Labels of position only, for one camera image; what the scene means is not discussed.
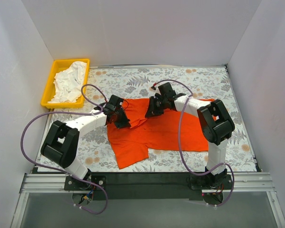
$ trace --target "black mounting plate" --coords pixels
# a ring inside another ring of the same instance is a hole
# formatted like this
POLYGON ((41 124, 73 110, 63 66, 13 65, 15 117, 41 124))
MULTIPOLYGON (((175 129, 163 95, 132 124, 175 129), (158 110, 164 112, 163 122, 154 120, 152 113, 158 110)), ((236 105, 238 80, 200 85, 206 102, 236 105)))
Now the black mounting plate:
MULTIPOLYGON (((197 184, 199 182, 199 179, 201 179, 203 176, 190 176, 190 186, 192 190, 205 190, 207 187, 211 189, 209 186, 204 186, 202 184, 197 184)), ((227 174, 226 177, 223 179, 222 184, 224 184, 224 189, 230 190, 232 187, 232 179, 231 175, 227 174)))
MULTIPOLYGON (((93 175, 92 176, 92 183, 98 184, 101 187, 103 187, 103 189, 105 189, 106 186, 106 176, 97 176, 97 175, 93 175)), ((74 179, 71 176, 67 176, 66 177, 66 181, 65 181, 65 186, 64 186, 64 190, 65 191, 83 191, 83 189, 81 189, 77 184, 76 181, 74 181, 74 179)))

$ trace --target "table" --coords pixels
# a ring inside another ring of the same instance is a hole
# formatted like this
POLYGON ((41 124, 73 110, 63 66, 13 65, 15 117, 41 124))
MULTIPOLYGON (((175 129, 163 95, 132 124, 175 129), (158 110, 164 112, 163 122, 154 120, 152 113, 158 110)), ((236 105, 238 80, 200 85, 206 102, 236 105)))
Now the table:
MULTIPOLYGON (((227 146, 226 162, 233 171, 256 171, 254 153, 237 106, 232 86, 224 67, 108 67, 92 68, 88 83, 98 86, 107 97, 111 94, 123 98, 143 98, 154 95, 150 89, 154 82, 162 79, 174 79, 183 82, 194 92, 197 99, 220 99, 224 102, 235 123, 235 131, 227 146)), ((177 93, 188 91, 181 85, 171 83, 177 93)), ((104 101, 94 88, 87 87, 86 95, 96 103, 104 101)), ((64 109, 88 113, 94 106, 87 101, 80 109, 64 109)), ((68 121, 76 115, 54 114, 48 119, 48 127, 55 120, 68 121)), ((106 127, 99 127, 79 140, 77 157, 92 172, 184 172, 187 171, 177 151, 149 149, 149 158, 119 169, 114 152, 107 138, 106 127)), ((184 152, 187 165, 193 171, 204 171, 208 160, 207 152, 184 152)), ((37 161, 44 165, 58 167, 40 153, 37 161)), ((50 171, 38 168, 38 171, 50 171)))

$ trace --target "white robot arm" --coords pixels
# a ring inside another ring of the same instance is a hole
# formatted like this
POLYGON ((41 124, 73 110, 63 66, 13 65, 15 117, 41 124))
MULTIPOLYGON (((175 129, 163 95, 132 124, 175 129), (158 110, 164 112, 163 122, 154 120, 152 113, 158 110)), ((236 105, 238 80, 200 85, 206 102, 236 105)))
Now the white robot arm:
MULTIPOLYGON (((181 112, 188 99, 184 112, 199 118, 203 135, 208 141, 208 163, 205 171, 224 163, 228 139, 235 126, 223 102, 201 101, 185 94, 176 94, 170 83, 160 85, 156 91, 155 96, 150 97, 146 117, 161 115, 166 108, 181 112)), ((226 175, 225 165, 218 166, 207 176, 208 183, 211 186, 217 186, 226 175)))
POLYGON ((54 121, 41 147, 41 154, 64 168, 68 173, 87 180, 91 175, 89 169, 76 157, 79 138, 90 131, 114 122, 117 128, 130 127, 121 103, 124 100, 112 95, 108 103, 103 103, 103 112, 92 110, 88 116, 67 121, 54 121))

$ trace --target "glass panel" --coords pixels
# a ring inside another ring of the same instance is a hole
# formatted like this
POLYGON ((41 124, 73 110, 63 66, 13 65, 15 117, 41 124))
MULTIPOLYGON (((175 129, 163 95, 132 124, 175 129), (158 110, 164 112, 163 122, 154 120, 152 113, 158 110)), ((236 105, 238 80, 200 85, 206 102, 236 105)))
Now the glass panel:
MULTIPOLYGON (((104 201, 89 205, 93 210, 100 210, 104 201)), ((22 228, 83 226, 277 227, 266 192, 234 192, 230 201, 217 209, 187 199, 116 199, 109 200, 107 210, 100 215, 74 207, 71 193, 30 193, 22 228)))

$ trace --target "floral patterned surface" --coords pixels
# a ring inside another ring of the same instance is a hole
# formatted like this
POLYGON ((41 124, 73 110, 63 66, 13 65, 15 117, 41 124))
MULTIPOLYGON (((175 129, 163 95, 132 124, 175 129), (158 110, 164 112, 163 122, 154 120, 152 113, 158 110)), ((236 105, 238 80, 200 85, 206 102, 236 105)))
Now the floral patterned surface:
MULTIPOLYGON (((232 93, 229 78, 225 68, 108 68, 92 69, 89 73, 88 83, 98 86, 109 98, 111 94, 123 98, 143 98, 154 95, 150 86, 161 79, 174 79, 185 83, 195 93, 197 99, 221 99, 236 129, 228 142, 226 161, 234 171, 256 171, 251 149, 249 147, 247 133, 244 130, 242 119, 232 93)), ((172 83, 177 93, 186 93, 185 88, 172 83)), ((96 103, 102 103, 104 98, 91 86, 86 90, 87 96, 96 103)), ((85 101, 80 109, 67 109, 68 111, 88 113, 94 106, 85 101)), ((55 114, 54 120, 68 121, 77 118, 76 115, 55 114)), ((149 158, 140 161, 127 168, 117 167, 114 152, 107 138, 106 127, 99 127, 86 134, 79 140, 77 157, 91 171, 106 172, 180 172, 186 171, 177 151, 162 151, 149 149, 149 158)), ((204 171, 207 160, 207 152, 185 152, 185 160, 194 171, 204 171)), ((47 158, 40 156, 40 162, 44 165, 58 167, 47 158)))

